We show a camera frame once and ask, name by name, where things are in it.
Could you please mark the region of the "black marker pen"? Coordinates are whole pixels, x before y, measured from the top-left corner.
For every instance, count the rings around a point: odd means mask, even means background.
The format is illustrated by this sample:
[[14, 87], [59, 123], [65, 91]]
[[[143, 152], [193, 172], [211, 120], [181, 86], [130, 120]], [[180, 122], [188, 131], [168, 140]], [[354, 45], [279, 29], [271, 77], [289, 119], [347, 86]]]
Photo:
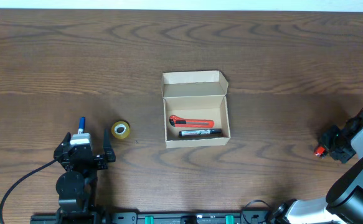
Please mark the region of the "black marker pen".
[[194, 137], [222, 134], [221, 129], [194, 129], [179, 131], [179, 137]]

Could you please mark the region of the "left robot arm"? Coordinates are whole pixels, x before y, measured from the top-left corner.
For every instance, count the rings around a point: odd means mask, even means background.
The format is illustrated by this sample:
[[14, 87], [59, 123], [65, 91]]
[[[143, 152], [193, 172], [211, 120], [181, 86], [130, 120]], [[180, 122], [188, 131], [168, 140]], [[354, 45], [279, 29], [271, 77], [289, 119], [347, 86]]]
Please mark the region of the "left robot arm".
[[67, 133], [54, 151], [54, 159], [65, 169], [56, 183], [59, 205], [66, 213], [87, 213], [95, 209], [99, 170], [116, 161], [108, 132], [103, 136], [103, 154], [94, 155], [88, 133]]

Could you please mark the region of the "red utility knife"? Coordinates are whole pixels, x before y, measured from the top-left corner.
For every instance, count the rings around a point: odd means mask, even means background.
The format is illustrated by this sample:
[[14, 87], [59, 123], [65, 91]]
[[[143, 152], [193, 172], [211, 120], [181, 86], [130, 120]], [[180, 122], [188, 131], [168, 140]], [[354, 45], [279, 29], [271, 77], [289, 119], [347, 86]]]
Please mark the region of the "red utility knife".
[[207, 119], [184, 119], [176, 115], [169, 117], [169, 123], [175, 128], [213, 128], [215, 123], [213, 120]]

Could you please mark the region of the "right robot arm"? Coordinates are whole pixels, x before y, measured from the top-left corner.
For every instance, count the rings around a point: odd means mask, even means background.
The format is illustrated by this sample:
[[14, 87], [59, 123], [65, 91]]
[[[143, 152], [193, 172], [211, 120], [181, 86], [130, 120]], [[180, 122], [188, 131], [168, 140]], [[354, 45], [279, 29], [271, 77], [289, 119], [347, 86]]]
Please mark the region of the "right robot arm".
[[332, 125], [318, 139], [318, 157], [330, 156], [345, 164], [359, 160], [315, 200], [284, 203], [272, 213], [275, 223], [363, 223], [363, 108], [340, 129]]

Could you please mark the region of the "blue capped white marker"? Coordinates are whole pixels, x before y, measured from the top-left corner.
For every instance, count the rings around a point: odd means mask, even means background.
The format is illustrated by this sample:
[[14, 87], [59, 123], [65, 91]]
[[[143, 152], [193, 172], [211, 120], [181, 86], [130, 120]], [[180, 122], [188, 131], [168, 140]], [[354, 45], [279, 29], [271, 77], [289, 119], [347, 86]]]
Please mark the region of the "blue capped white marker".
[[81, 117], [78, 124], [78, 133], [83, 134], [85, 129], [85, 117]]

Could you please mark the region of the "yellow tape roll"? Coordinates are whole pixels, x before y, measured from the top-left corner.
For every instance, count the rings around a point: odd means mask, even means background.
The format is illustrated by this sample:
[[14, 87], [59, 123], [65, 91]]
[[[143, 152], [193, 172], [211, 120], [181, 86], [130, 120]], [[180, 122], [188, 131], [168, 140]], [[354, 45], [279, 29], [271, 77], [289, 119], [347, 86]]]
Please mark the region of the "yellow tape roll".
[[126, 121], [117, 121], [111, 127], [111, 133], [116, 139], [125, 139], [130, 135], [130, 126]]

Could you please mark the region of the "cardboard box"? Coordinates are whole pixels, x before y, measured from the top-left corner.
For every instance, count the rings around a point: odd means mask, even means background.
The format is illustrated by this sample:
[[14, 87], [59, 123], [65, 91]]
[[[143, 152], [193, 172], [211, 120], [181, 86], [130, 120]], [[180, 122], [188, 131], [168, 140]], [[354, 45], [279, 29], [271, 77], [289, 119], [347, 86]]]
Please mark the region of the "cardboard box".
[[[167, 72], [162, 75], [165, 144], [169, 148], [224, 146], [230, 140], [227, 105], [229, 83], [218, 70]], [[184, 120], [211, 120], [219, 134], [180, 136], [192, 127], [177, 127], [171, 116]]]

